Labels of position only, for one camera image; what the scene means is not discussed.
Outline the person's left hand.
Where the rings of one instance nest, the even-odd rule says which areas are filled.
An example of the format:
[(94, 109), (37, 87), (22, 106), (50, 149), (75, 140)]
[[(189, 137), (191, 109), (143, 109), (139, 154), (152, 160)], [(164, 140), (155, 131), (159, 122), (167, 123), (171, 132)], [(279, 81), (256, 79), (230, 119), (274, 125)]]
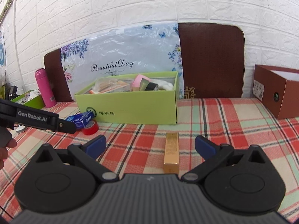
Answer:
[(4, 127), (1, 127), (1, 135), (0, 135), (0, 159), (1, 165), (0, 169), (4, 167), (4, 160), (8, 158), (8, 148), (14, 148), (17, 145), (15, 139), (12, 138), (12, 134)]

